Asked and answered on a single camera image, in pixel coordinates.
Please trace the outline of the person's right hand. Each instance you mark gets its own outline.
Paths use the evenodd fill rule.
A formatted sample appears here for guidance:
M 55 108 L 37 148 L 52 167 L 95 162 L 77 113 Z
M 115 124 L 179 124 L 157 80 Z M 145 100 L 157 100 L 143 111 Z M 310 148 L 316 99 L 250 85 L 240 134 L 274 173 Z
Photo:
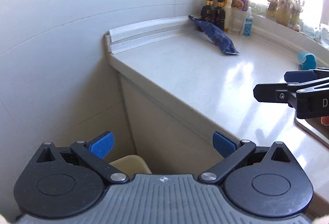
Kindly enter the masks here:
M 321 123 L 322 123 L 324 126 L 329 126 L 329 116 L 321 117 Z

